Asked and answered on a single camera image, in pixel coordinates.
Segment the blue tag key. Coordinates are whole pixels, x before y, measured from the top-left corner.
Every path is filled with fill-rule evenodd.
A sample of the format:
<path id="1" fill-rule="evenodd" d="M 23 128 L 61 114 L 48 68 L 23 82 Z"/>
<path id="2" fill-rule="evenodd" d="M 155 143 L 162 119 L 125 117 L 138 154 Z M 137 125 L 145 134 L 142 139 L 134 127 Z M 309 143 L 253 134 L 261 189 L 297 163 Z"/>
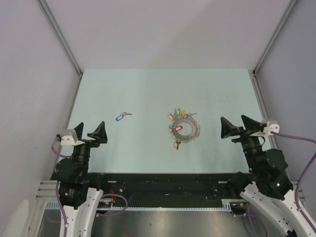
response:
<path id="1" fill-rule="evenodd" d="M 192 117 L 192 116 L 194 116 L 194 115 L 196 115 L 196 113 L 184 114 L 184 115 L 183 115 L 183 118 Z"/>
<path id="2" fill-rule="evenodd" d="M 118 117 L 116 117 L 116 121 L 120 121 L 122 120 L 124 117 L 132 115 L 131 113 L 127 113 L 127 112 L 123 112 L 121 115 L 119 115 Z"/>

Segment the red tag key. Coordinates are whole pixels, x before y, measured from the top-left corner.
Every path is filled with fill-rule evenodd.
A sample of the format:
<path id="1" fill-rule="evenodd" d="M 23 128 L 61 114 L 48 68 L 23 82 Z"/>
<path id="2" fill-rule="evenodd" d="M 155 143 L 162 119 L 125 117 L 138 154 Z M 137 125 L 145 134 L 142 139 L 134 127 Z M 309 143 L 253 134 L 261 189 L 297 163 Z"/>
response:
<path id="1" fill-rule="evenodd" d="M 178 125 L 178 126 L 174 127 L 173 129 L 174 129 L 174 131 L 178 132 L 178 131 L 183 129 L 183 126 L 182 125 Z"/>

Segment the metal keyring disc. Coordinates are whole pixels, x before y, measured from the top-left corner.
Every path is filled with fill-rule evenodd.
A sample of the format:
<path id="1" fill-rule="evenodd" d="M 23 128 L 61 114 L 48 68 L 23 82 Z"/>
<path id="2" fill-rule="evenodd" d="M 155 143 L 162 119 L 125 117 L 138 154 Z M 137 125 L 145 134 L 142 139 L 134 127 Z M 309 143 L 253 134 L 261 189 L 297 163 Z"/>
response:
<path id="1" fill-rule="evenodd" d="M 183 129 L 176 132 L 173 128 L 178 125 L 182 125 Z M 191 142 L 200 136 L 200 125 L 193 117 L 178 117 L 169 125 L 168 129 L 173 138 L 181 140 L 181 143 Z"/>

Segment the yellow tag key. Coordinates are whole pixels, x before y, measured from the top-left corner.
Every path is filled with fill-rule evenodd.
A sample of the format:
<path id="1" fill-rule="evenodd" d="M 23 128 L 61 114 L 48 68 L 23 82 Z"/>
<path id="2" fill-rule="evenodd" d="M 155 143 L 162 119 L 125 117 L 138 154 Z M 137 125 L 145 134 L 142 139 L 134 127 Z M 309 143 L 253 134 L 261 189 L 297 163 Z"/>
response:
<path id="1" fill-rule="evenodd" d="M 176 139 L 175 142 L 174 142 L 174 148 L 178 150 L 180 144 L 181 144 L 181 140 Z"/>

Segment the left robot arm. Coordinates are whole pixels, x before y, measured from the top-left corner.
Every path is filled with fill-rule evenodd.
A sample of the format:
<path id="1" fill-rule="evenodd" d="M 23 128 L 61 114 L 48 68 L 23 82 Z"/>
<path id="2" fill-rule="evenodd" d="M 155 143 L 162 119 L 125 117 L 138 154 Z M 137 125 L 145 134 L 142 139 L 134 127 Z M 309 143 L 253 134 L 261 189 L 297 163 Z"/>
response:
<path id="1" fill-rule="evenodd" d="M 105 122 L 82 138 L 84 124 L 81 122 L 73 129 L 64 130 L 56 135 L 51 150 L 60 158 L 51 180 L 57 181 L 55 194 L 61 211 L 60 236 L 89 237 L 100 199 L 108 194 L 109 185 L 103 173 L 88 171 L 90 152 L 106 144 L 108 137 Z M 62 155 L 55 150 L 54 144 L 71 146 L 71 155 Z"/>

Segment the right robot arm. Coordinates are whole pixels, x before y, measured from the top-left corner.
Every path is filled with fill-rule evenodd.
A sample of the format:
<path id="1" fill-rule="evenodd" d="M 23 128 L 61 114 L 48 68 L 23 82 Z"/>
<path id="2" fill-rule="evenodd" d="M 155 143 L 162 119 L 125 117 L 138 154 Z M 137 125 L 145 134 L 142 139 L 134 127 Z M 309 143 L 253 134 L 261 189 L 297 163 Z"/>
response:
<path id="1" fill-rule="evenodd" d="M 240 143 L 252 178 L 237 172 L 228 180 L 228 193 L 242 197 L 274 224 L 284 237 L 314 237 L 316 223 L 299 200 L 299 186 L 286 174 L 288 167 L 282 150 L 263 151 L 259 138 L 279 135 L 275 120 L 255 121 L 245 115 L 237 127 L 221 117 L 221 138 Z"/>

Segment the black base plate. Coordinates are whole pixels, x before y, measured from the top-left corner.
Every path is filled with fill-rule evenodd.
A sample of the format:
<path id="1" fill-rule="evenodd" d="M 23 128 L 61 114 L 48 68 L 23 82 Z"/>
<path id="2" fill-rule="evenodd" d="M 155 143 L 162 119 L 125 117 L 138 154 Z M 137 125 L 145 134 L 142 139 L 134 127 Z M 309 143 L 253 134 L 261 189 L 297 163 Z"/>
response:
<path id="1" fill-rule="evenodd" d="M 228 186 L 235 173 L 104 174 L 102 207 L 219 207 L 224 199 L 240 198 Z"/>

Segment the right aluminium frame post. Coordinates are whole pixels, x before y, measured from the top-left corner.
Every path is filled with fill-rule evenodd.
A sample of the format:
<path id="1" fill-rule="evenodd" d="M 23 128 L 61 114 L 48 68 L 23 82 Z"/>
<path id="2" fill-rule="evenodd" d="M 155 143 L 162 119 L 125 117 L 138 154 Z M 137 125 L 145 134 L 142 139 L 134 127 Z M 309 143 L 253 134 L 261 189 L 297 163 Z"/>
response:
<path id="1" fill-rule="evenodd" d="M 256 77 L 266 61 L 268 55 L 272 51 L 274 45 L 276 44 L 279 36 L 281 35 L 284 27 L 286 26 L 288 20 L 290 19 L 292 13 L 294 12 L 296 6 L 298 5 L 300 1 L 299 0 L 290 0 L 289 4 L 287 5 L 284 13 L 281 16 L 281 19 L 279 20 L 278 24 L 276 25 L 276 28 L 274 29 L 272 36 L 270 37 L 266 47 L 264 48 L 261 56 L 259 57 L 258 62 L 256 63 L 254 69 L 252 70 L 252 74 L 254 77 Z"/>

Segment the aluminium frame post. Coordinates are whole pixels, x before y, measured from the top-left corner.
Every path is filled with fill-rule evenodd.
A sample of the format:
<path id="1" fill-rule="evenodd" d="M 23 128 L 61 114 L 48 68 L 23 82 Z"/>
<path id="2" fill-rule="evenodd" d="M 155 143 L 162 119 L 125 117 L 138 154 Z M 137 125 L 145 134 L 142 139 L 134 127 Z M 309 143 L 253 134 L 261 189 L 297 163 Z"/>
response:
<path id="1" fill-rule="evenodd" d="M 58 42 L 60 43 L 61 48 L 64 50 L 67 58 L 69 59 L 72 67 L 74 68 L 76 74 L 79 78 L 82 78 L 83 71 L 80 68 L 62 30 L 59 27 L 58 22 L 56 21 L 48 3 L 45 0 L 36 0 L 37 4 L 39 5 L 45 19 L 47 20 L 48 24 L 50 25 L 53 33 L 55 34 Z"/>
<path id="2" fill-rule="evenodd" d="M 279 36 L 281 35 L 284 27 L 286 26 L 288 20 L 290 19 L 292 13 L 294 12 L 296 6 L 298 5 L 300 1 L 299 0 L 290 0 L 289 4 L 287 5 L 284 13 L 281 16 L 281 19 L 279 20 L 278 24 L 276 25 L 276 28 L 274 29 L 272 36 L 270 37 L 266 47 L 264 48 L 261 56 L 259 57 L 258 62 L 256 63 L 254 69 L 252 70 L 252 74 L 254 77 L 256 77 L 266 61 L 268 55 L 272 51 L 274 45 L 276 44 Z"/>

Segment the left aluminium frame post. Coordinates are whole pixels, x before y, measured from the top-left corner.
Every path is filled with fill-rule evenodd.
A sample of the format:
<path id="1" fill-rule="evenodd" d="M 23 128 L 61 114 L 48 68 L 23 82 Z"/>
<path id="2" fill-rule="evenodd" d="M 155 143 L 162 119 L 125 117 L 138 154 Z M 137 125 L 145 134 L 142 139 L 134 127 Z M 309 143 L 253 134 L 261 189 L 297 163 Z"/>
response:
<path id="1" fill-rule="evenodd" d="M 82 78 L 83 71 L 80 68 L 62 30 L 59 27 L 58 22 L 56 21 L 48 3 L 45 0 L 36 0 L 37 4 L 39 5 L 45 19 L 47 20 L 48 24 L 50 25 L 53 33 L 55 34 L 58 42 L 60 43 L 61 48 L 64 50 L 67 58 L 69 59 L 72 67 L 74 68 L 76 74 L 79 78 Z"/>

